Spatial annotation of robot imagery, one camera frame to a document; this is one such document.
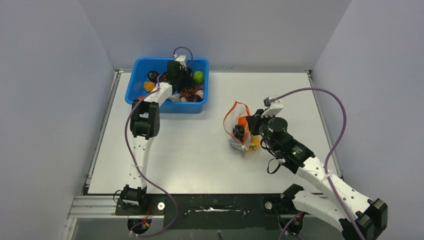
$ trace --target orange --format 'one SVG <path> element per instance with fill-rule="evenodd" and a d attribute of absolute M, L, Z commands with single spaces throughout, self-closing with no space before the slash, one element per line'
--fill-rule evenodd
<path fill-rule="evenodd" d="M 243 128 L 245 128 L 248 125 L 248 121 L 246 120 L 246 116 L 239 117 L 237 124 L 241 125 Z"/>

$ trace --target blue plastic bin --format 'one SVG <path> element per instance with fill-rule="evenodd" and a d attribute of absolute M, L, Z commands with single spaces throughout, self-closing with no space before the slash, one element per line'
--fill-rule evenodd
<path fill-rule="evenodd" d="M 135 61 L 132 68 L 131 78 L 129 79 L 128 88 L 126 89 L 125 102 L 132 105 L 134 99 L 139 96 L 146 96 L 148 93 L 144 88 L 144 82 L 150 81 L 148 73 L 157 71 L 159 74 L 167 70 L 169 60 L 174 60 L 171 57 L 142 57 Z M 198 114 L 202 112 L 203 105 L 208 101 L 208 83 L 209 83 L 209 62 L 205 58 L 194 58 L 190 65 L 193 68 L 193 73 L 201 71 L 204 74 L 203 81 L 203 100 L 200 102 L 189 101 L 171 101 L 166 100 L 159 111 L 161 113 L 170 114 Z"/>

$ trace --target green fruit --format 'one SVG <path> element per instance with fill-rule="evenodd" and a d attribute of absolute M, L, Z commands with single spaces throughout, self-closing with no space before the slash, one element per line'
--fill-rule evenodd
<path fill-rule="evenodd" d="M 201 84 L 201 83 L 203 83 L 203 80 L 205 80 L 205 75 L 203 75 L 203 72 L 201 72 L 201 71 L 195 71 L 194 74 L 193 74 L 193 80 L 197 84 Z"/>

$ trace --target gray wall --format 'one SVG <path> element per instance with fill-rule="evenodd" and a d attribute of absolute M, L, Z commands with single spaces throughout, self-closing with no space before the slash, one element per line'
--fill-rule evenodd
<path fill-rule="evenodd" d="M 423 239 L 424 1 L 353 0 L 313 69 L 345 103 L 345 180 L 389 207 L 382 239 Z M 331 138 L 342 114 L 319 94 Z"/>
<path fill-rule="evenodd" d="M 77 0 L 0 1 L 0 238 L 58 239 L 113 68 Z"/>
<path fill-rule="evenodd" d="M 351 0 L 79 1 L 116 69 L 182 45 L 211 69 L 303 71 L 314 67 Z"/>

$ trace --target orange bag handle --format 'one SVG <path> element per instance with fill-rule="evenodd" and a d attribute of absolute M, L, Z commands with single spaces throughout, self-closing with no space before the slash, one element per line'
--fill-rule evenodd
<path fill-rule="evenodd" d="M 225 117 L 224 117 L 224 120 L 222 121 L 222 126 L 224 127 L 224 130 L 226 131 L 226 133 L 227 133 L 228 135 L 230 135 L 231 137 L 233 137 L 234 139 L 236 139 L 237 141 L 239 141 L 241 144 L 243 144 L 244 142 L 246 142 L 246 139 L 248 138 L 248 132 L 247 132 L 247 131 L 244 133 L 243 142 L 241 142 L 241 141 L 240 141 L 237 137 L 235 137 L 233 134 L 229 133 L 229 132 L 226 130 L 225 126 L 224 126 L 225 119 L 227 119 L 228 115 L 230 115 L 230 113 L 231 113 L 231 112 L 232 112 L 232 111 L 236 108 L 237 104 L 243 104 L 243 105 L 246 107 L 247 115 L 248 115 L 248 116 L 250 116 L 250 115 L 251 115 L 251 111 L 250 111 L 249 107 L 248 107 L 246 104 L 244 104 L 244 103 L 242 103 L 242 102 L 235 101 L 235 102 L 234 102 L 234 105 L 232 106 L 232 108 L 231 108 L 231 109 L 230 109 L 230 110 L 226 113 L 226 115 L 225 115 Z"/>

